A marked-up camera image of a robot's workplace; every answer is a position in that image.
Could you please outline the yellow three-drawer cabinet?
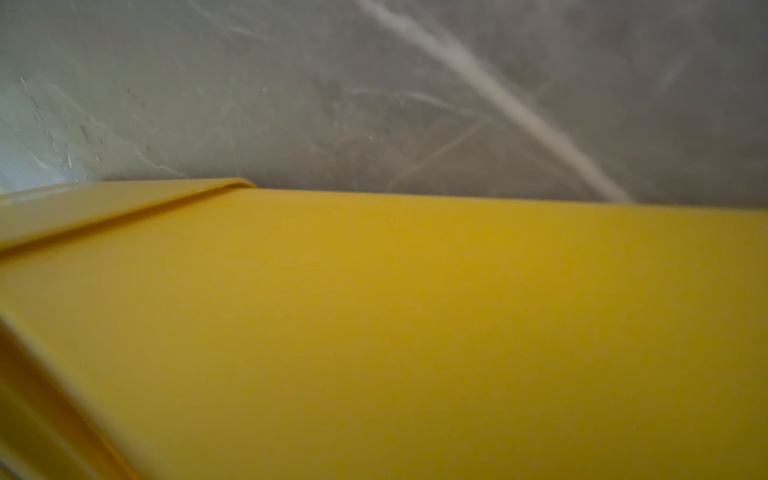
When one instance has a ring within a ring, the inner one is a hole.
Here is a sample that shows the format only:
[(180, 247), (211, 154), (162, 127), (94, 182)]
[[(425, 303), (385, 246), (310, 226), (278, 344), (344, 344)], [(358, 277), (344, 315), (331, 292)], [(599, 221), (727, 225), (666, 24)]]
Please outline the yellow three-drawer cabinet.
[(1, 198), (5, 479), (763, 479), (767, 214)]

